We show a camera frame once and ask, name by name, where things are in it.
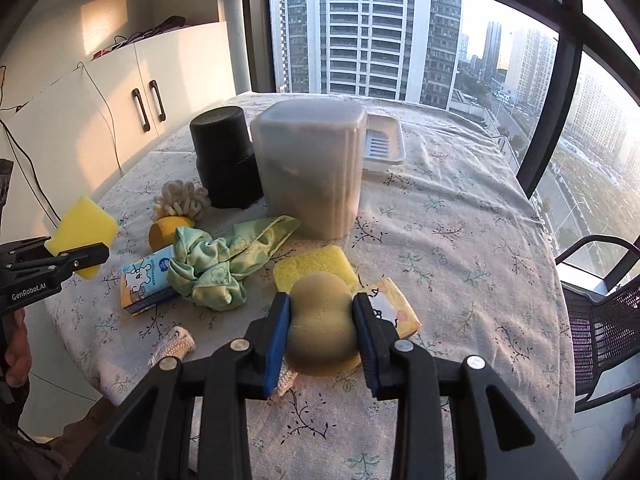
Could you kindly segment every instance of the black mesh chair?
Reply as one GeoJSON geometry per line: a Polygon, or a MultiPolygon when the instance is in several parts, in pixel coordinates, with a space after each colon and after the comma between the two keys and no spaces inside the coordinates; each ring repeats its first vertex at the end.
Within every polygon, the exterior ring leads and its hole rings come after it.
{"type": "MultiPolygon", "coordinates": [[[[556,265],[590,242],[617,244],[640,257],[640,249],[622,238],[590,235],[560,254],[556,258],[556,265]]],[[[608,296],[567,283],[562,284],[562,291],[574,343],[575,394],[586,394],[575,403],[575,412],[601,406],[628,394],[638,398],[640,381],[590,400],[601,373],[640,352],[640,276],[608,296]]]]}

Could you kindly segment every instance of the cabinet door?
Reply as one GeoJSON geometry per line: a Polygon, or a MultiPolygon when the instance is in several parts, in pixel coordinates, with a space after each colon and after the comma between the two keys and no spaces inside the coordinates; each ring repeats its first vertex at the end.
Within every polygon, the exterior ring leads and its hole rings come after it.
{"type": "MultiPolygon", "coordinates": [[[[136,51],[133,45],[122,47],[87,63],[86,69],[113,114],[118,157],[126,172],[158,143],[158,130],[151,118],[136,51]]],[[[94,93],[94,101],[111,127],[109,110],[100,95],[94,93]]]]}
{"type": "MultiPolygon", "coordinates": [[[[120,177],[111,123],[104,119],[109,116],[100,105],[104,107],[89,78],[82,70],[75,70],[31,98],[17,114],[4,116],[15,140],[31,157],[38,181],[60,216],[83,194],[100,198],[120,177]]],[[[29,162],[17,148],[15,153],[37,193],[29,162]]],[[[15,160],[4,131],[0,156],[15,160]]],[[[38,197],[46,206],[39,193],[38,197]]],[[[44,226],[52,227],[17,164],[2,216],[3,240],[42,235],[44,226]]]]}
{"type": "Polygon", "coordinates": [[[236,95],[226,22],[174,30],[134,46],[160,136],[236,95]]]}

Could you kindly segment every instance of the round sponge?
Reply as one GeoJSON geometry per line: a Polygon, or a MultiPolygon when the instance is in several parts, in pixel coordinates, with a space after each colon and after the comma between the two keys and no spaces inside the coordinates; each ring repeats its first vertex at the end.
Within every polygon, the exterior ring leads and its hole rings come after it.
{"type": "Polygon", "coordinates": [[[310,376],[334,375],[360,363],[351,291],[328,272],[312,272],[291,288],[291,320],[285,359],[310,376]]]}

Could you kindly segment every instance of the blue gripper pad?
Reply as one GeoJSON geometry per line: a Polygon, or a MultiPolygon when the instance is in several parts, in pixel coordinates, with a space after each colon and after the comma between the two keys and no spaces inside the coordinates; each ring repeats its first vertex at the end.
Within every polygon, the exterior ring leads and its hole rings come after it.
{"type": "Polygon", "coordinates": [[[376,317],[373,314],[369,300],[365,301],[359,294],[356,294],[356,297],[353,298],[352,316],[358,334],[358,350],[360,351],[362,371],[367,383],[367,388],[371,390],[373,397],[377,397],[380,389],[378,358],[369,329],[370,323],[376,322],[376,317]]]}
{"type": "Polygon", "coordinates": [[[284,357],[284,350],[287,345],[287,332],[289,331],[289,320],[291,317],[289,295],[279,292],[271,303],[270,316],[276,315],[276,321],[271,337],[271,344],[266,353],[264,370],[264,382],[262,387],[264,394],[269,397],[278,385],[280,367],[284,357]]]}

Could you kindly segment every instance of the yellow ball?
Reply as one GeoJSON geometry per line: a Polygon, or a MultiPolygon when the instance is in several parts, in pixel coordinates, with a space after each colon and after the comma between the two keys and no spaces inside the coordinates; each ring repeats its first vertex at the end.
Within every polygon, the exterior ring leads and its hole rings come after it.
{"type": "Polygon", "coordinates": [[[174,243],[175,230],[180,226],[193,227],[195,222],[186,216],[165,216],[151,224],[149,246],[153,252],[174,243]]]}

